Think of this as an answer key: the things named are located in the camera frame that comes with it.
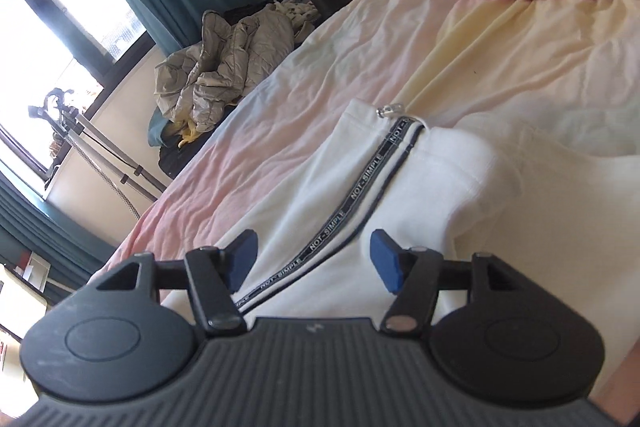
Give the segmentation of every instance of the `dark window frame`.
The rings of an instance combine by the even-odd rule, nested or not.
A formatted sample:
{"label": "dark window frame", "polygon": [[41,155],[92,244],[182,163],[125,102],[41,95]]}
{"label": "dark window frame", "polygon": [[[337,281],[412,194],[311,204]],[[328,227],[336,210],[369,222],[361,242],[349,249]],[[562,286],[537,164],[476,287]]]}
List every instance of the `dark window frame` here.
{"label": "dark window frame", "polygon": [[[133,70],[145,55],[156,45],[151,36],[144,32],[117,61],[113,62],[103,55],[87,34],[60,9],[53,0],[25,0],[33,12],[51,29],[71,52],[79,64],[84,66],[92,77],[102,86],[102,91],[94,103],[85,112],[91,118],[109,95]],[[46,169],[31,153],[23,147],[4,127],[0,125],[0,140],[34,171],[43,182],[48,182],[57,171],[69,151],[68,145],[62,147],[49,169]]]}

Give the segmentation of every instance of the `wall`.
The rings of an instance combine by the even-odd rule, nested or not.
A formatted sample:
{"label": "wall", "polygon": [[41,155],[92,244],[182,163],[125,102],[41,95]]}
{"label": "wall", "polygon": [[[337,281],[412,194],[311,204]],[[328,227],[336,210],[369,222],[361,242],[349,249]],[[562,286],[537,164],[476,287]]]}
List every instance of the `wall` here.
{"label": "wall", "polygon": [[[154,68],[164,60],[155,47],[127,75],[98,110],[92,123],[124,152],[151,172],[163,184],[171,182],[158,167],[158,149],[146,143],[146,129],[156,107]],[[131,169],[122,168],[127,174]],[[118,184],[142,213],[150,202],[128,186]],[[157,195],[155,189],[150,192]],[[46,194],[67,216],[112,245],[119,245],[136,223],[123,201],[107,183],[71,151],[62,162]]]}

